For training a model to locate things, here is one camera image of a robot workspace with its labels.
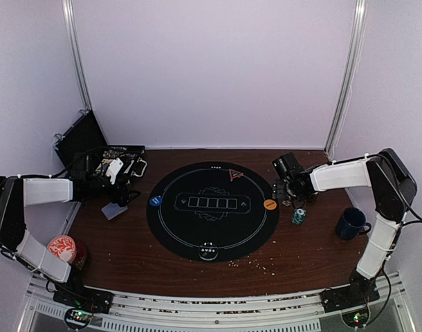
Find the orange big blind button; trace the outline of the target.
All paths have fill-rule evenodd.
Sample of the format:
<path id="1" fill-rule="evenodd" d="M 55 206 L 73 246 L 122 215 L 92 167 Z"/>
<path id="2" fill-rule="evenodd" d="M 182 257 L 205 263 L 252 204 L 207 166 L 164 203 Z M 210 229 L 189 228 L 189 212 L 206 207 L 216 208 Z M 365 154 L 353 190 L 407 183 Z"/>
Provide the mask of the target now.
<path id="1" fill-rule="evenodd" d="M 273 211 L 277 208 L 277 202 L 274 199 L 266 199 L 264 201 L 264 208 L 268 211 Z"/>

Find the red triangle marker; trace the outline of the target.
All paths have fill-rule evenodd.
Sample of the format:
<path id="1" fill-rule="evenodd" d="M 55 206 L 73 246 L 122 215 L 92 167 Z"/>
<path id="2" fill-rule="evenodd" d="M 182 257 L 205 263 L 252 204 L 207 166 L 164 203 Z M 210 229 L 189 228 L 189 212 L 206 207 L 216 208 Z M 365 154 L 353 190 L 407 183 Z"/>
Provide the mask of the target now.
<path id="1" fill-rule="evenodd" d="M 233 182 L 235 179 L 241 178 L 244 176 L 243 172 L 240 172 L 238 170 L 235 169 L 229 169 L 229 176 L 230 176 L 230 181 Z"/>

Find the blue small blind button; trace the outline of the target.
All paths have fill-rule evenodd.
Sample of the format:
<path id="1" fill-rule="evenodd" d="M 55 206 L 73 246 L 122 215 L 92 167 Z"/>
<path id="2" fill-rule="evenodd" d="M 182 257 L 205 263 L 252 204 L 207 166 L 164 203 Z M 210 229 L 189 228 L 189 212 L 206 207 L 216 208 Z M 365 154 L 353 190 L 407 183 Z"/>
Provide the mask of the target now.
<path id="1" fill-rule="evenodd" d="M 163 202 L 163 197 L 162 196 L 153 196 L 149 199 L 149 204 L 152 207 L 158 207 L 162 204 Z"/>

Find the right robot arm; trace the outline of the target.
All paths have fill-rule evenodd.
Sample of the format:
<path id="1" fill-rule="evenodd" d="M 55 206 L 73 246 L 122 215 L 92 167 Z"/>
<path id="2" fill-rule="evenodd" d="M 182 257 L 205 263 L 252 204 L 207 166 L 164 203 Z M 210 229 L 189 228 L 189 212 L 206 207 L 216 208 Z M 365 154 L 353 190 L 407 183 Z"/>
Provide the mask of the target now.
<path id="1" fill-rule="evenodd" d="M 422 223 L 422 217 L 412 208 L 418 186 L 410 171 L 392 148 L 308 169 L 289 152 L 276 158 L 272 165 L 279 178 L 273 186 L 273 196 L 291 204 L 313 201 L 318 194 L 331 190 L 367 188 L 371 193 L 376 219 L 363 255 L 351 274 L 351 285 L 344 292 L 347 303 L 359 305 L 370 295 L 369 283 L 395 250 L 407 225 L 407 214 L 414 216 L 415 223 Z"/>

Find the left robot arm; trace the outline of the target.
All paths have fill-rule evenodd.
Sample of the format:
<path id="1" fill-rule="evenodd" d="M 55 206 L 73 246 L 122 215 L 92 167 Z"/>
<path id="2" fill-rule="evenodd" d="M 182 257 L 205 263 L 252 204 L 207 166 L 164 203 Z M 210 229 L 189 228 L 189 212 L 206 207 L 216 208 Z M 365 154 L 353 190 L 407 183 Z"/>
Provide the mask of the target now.
<path id="1" fill-rule="evenodd" d="M 89 292 L 74 280 L 70 263 L 56 257 L 35 235 L 41 223 L 56 223 L 73 203 L 105 196 L 109 203 L 103 213 L 112 219 L 127 210 L 139 193 L 131 187 L 146 167 L 136 152 L 108 148 L 84 152 L 61 172 L 49 175 L 0 176 L 0 249 L 33 272 L 62 284 L 62 295 L 74 307 L 89 301 Z"/>

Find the green chip stack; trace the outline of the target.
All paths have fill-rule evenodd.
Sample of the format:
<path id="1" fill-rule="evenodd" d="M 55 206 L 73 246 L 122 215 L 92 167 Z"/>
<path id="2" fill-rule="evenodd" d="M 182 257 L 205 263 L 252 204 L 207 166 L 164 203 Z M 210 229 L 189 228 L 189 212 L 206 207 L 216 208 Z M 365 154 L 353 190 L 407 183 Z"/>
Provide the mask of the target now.
<path id="1" fill-rule="evenodd" d="M 295 225 L 301 225 L 306 218 L 306 210 L 303 207 L 294 210 L 291 222 Z"/>

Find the grey card deck box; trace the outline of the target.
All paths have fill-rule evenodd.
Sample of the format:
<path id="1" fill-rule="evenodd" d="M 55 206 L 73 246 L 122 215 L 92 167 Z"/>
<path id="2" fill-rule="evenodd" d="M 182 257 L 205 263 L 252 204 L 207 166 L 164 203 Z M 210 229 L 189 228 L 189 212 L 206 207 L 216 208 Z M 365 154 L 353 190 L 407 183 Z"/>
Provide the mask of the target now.
<path id="1" fill-rule="evenodd" d="M 109 203 L 101 209 L 103 215 L 108 221 L 111 221 L 112 219 L 116 218 L 118 215 L 122 214 L 123 212 L 126 212 L 127 210 L 127 206 L 122 207 L 116 203 Z"/>

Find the black poker set case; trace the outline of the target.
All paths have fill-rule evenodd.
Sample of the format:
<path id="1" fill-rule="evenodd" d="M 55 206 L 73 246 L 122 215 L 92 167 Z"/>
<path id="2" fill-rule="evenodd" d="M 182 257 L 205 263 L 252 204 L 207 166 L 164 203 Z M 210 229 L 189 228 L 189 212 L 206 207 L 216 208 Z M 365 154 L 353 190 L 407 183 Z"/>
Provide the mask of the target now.
<path id="1" fill-rule="evenodd" d="M 143 145 L 108 144 L 92 110 L 81 111 L 81 116 L 56 139 L 54 150 L 64 166 L 58 176 L 71 172 L 104 176 L 115 160 L 122 162 L 120 171 L 128 174 L 145 157 Z"/>

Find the dark blue mug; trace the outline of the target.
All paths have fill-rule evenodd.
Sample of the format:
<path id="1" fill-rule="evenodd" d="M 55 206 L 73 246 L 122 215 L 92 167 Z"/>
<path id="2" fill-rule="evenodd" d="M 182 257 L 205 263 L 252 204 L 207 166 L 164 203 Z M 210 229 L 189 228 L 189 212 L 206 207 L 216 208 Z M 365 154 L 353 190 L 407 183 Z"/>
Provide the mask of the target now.
<path id="1" fill-rule="evenodd" d="M 336 235 L 345 241 L 365 235 L 370 231 L 371 224 L 367 222 L 363 212 L 355 207 L 348 207 L 344 210 L 335 228 Z"/>

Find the red patterned tin can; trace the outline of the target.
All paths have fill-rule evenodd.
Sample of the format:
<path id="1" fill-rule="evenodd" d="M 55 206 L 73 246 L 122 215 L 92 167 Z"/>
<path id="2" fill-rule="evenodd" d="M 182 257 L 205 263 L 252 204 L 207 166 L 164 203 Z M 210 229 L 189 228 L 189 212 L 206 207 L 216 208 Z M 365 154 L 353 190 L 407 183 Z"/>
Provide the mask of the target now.
<path id="1" fill-rule="evenodd" d="M 86 244 L 68 235 L 55 237 L 48 243 L 47 249 L 78 270 L 83 269 L 89 256 Z"/>

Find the round black poker mat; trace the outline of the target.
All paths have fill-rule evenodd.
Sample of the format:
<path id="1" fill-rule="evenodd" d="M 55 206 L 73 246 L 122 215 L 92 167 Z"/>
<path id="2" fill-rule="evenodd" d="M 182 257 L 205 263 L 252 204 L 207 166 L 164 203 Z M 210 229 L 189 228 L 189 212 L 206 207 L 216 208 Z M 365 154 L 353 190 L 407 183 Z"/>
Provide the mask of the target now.
<path id="1" fill-rule="evenodd" d="M 229 169 L 244 173 L 230 181 Z M 162 196 L 158 207 L 147 203 L 149 229 L 175 255 L 207 263 L 232 261 L 260 249 L 273 235 L 279 208 L 268 211 L 270 184 L 251 169 L 225 162 L 202 162 L 181 167 L 164 177 L 149 199 Z M 204 242 L 214 243 L 213 261 L 199 258 Z"/>

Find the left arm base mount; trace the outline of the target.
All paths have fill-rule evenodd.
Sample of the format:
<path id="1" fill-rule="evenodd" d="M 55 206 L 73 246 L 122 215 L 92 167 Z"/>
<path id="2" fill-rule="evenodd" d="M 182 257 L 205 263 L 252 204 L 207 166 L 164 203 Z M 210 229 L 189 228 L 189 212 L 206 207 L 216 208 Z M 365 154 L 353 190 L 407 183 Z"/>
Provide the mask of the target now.
<path id="1" fill-rule="evenodd" d="M 109 313 L 113 301 L 113 293 L 86 288 L 83 296 L 79 296 L 63 290 L 57 290 L 53 294 L 53 301 L 68 306 L 64 313 L 64 323 L 68 328 L 79 331 L 92 323 L 95 314 Z"/>

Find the aluminium front rail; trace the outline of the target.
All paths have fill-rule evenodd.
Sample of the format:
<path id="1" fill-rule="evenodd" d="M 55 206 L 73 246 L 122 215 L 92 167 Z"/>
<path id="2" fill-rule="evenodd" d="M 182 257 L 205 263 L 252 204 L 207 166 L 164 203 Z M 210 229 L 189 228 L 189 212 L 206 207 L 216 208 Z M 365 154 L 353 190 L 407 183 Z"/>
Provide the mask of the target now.
<path id="1" fill-rule="evenodd" d="M 168 297 L 113 294 L 107 314 L 89 316 L 85 331 L 357 331 L 353 318 L 366 318 L 365 331 L 417 331 L 398 273 L 376 281 L 379 299 L 326 312 L 321 290 L 252 297 Z"/>

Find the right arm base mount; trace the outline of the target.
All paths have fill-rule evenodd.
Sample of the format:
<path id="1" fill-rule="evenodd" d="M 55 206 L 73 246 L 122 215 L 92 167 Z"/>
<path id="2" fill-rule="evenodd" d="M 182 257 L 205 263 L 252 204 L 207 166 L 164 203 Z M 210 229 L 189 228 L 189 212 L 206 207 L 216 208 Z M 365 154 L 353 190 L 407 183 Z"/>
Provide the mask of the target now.
<path id="1" fill-rule="evenodd" d="M 369 304 L 380 299 L 378 290 L 354 295 L 351 286 L 326 288 L 320 293 L 325 313 L 340 311 L 343 323 L 349 328 L 365 328 L 371 320 Z"/>

